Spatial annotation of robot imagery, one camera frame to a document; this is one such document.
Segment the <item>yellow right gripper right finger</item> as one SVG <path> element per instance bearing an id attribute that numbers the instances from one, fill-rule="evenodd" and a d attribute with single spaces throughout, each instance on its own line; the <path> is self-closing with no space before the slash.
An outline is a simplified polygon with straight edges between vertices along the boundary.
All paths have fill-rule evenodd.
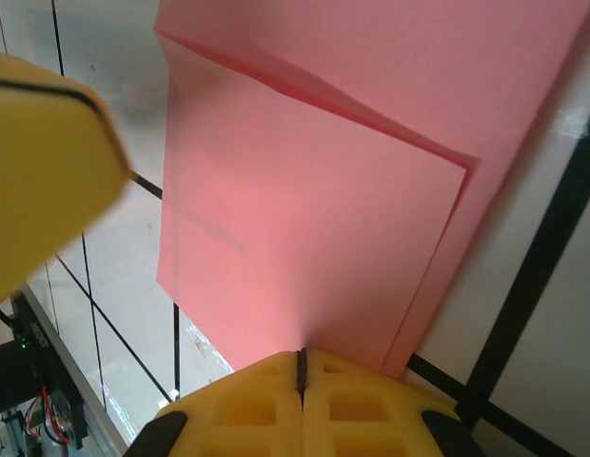
<path id="1" fill-rule="evenodd" d="M 319 349 L 302 350 L 304 457 L 485 457 L 455 410 Z"/>

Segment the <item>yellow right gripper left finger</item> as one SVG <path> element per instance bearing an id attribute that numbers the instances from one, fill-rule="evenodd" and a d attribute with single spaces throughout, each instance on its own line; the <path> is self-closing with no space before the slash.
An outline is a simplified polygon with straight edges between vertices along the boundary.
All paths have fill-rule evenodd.
<path id="1" fill-rule="evenodd" d="M 277 353 L 163 407 L 128 457 L 302 457 L 299 355 Z"/>

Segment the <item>white grid mat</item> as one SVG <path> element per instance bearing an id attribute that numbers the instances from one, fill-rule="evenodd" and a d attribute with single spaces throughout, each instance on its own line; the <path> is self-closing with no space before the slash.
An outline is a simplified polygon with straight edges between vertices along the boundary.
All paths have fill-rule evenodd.
<path id="1" fill-rule="evenodd" d="M 123 443 L 229 366 L 158 286 L 167 65 L 157 0 L 0 0 L 0 52 L 95 87 L 127 143 L 121 202 L 29 287 Z M 487 457 L 590 457 L 590 25 L 404 374 L 472 412 Z"/>

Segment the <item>pink cloth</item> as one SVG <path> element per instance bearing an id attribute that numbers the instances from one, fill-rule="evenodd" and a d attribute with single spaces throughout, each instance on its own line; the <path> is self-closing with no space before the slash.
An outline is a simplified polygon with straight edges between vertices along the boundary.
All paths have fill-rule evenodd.
<path id="1" fill-rule="evenodd" d="M 158 282 L 234 368 L 392 376 L 442 301 L 590 0 L 161 0 Z"/>

